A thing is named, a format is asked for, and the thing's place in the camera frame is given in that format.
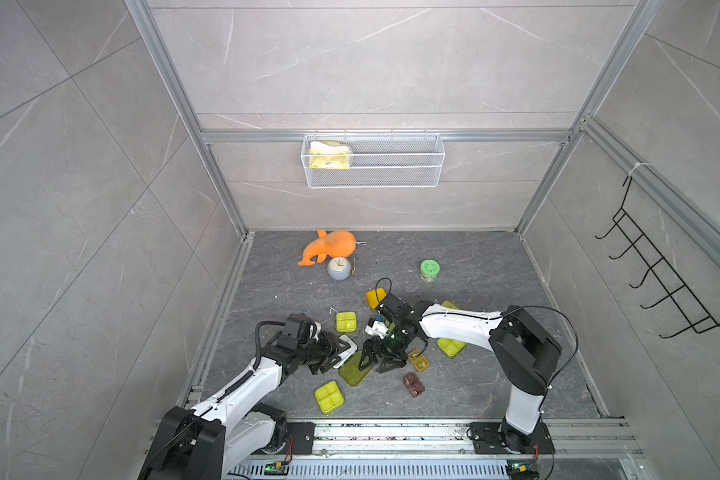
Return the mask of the dark red small pillbox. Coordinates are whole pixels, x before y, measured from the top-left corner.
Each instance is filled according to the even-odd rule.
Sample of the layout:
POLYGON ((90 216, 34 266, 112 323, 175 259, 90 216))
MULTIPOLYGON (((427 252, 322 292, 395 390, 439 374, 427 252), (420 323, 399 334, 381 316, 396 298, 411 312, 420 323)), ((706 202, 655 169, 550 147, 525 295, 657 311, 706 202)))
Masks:
POLYGON ((420 396, 425 391, 425 386, 419 377, 413 372, 406 373, 403 376, 402 382, 408 393, 413 398, 420 396))

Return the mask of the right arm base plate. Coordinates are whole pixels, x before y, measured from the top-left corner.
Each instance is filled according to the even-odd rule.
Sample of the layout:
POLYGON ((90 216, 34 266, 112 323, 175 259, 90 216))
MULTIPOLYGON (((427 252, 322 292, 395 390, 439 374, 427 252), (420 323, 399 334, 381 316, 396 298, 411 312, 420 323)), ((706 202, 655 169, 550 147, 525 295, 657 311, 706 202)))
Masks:
POLYGON ((525 434, 505 421, 472 422, 466 432, 476 454, 554 454, 549 429, 540 421, 530 434, 525 434))

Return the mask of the green six-cell pillbox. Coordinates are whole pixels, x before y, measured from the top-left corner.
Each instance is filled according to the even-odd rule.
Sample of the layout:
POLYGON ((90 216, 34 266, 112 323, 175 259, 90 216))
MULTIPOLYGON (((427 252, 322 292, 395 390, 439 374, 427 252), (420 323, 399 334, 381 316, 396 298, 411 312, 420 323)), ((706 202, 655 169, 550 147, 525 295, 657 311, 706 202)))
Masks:
POLYGON ((339 354, 341 362, 334 366, 334 369, 348 385, 356 387, 371 373, 371 368, 360 369, 362 351, 358 349, 351 338, 347 335, 340 335, 338 339, 342 349, 339 354))
POLYGON ((453 359, 465 349, 467 344, 458 340, 440 338, 437 340, 437 346, 443 354, 445 354, 448 358, 453 359))

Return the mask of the green four-cell pillbox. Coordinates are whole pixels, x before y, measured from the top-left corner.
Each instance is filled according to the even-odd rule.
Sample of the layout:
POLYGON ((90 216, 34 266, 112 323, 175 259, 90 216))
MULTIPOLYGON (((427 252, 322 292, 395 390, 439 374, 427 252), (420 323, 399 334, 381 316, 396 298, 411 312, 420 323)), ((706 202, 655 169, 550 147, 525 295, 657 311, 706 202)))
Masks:
POLYGON ((335 315, 336 331, 340 334, 353 333, 357 331, 357 315, 352 311, 338 312, 335 315))

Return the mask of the small yellow clear pillbox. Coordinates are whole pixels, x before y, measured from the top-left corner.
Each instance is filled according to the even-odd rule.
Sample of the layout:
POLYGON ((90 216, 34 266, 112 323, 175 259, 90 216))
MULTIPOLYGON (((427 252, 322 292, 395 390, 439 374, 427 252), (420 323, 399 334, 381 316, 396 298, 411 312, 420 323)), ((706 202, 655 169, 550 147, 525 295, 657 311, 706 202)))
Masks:
POLYGON ((418 349, 412 351, 408 355, 409 360, 417 372, 424 372, 430 367, 430 362, 426 356, 418 349))

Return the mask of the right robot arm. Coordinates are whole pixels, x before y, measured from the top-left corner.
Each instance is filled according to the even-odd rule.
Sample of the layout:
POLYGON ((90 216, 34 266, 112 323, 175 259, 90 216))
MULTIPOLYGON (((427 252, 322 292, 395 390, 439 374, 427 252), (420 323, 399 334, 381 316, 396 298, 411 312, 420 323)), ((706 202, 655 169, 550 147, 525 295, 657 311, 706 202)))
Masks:
POLYGON ((511 384, 510 399, 497 427, 503 448, 514 454, 551 454, 542 406, 556 377, 571 363, 560 362, 558 340, 529 311, 510 305, 477 312, 420 301, 411 306, 379 286, 366 293, 376 315, 365 327, 360 371, 380 373, 415 362, 431 340, 446 339, 483 348, 496 357, 511 384))

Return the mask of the orange whale toy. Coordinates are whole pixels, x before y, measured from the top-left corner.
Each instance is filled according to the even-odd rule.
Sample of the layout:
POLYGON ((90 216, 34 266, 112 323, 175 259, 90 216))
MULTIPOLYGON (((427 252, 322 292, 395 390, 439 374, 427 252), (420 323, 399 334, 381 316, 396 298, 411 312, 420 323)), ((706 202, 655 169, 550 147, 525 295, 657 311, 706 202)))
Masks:
POLYGON ((347 230, 335 230, 327 233, 317 231, 318 238, 311 241, 302 252, 299 266, 307 267, 325 262, 328 258, 351 256, 360 242, 347 230))

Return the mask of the amber lid small pillbox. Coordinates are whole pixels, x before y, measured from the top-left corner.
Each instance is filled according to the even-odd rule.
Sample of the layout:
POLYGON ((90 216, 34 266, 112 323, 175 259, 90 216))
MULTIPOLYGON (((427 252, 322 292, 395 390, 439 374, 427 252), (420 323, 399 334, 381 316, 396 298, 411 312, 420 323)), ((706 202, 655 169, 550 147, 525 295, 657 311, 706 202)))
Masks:
POLYGON ((376 310, 381 301, 387 296, 387 291, 384 288, 377 287, 373 290, 368 291, 365 294, 366 301, 371 310, 376 310))

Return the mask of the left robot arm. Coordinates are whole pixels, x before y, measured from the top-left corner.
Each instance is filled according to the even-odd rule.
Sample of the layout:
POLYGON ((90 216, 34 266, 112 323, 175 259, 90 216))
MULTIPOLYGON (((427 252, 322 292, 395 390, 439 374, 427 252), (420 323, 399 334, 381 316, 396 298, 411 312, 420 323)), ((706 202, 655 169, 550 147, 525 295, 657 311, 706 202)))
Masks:
POLYGON ((346 336, 303 314, 265 320, 254 329, 249 365, 215 394, 162 418, 140 479, 220 479, 260 449, 286 442, 287 414, 261 402, 300 366, 314 375, 343 365, 357 351, 346 336))

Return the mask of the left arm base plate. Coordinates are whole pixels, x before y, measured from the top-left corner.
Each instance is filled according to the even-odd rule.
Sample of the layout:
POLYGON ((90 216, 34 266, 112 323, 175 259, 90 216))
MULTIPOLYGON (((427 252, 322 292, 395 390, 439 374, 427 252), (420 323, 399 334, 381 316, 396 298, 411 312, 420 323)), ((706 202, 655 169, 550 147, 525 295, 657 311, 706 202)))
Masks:
POLYGON ((311 455, 315 441, 316 424, 314 422, 285 422, 275 427, 275 445, 278 453, 311 455))

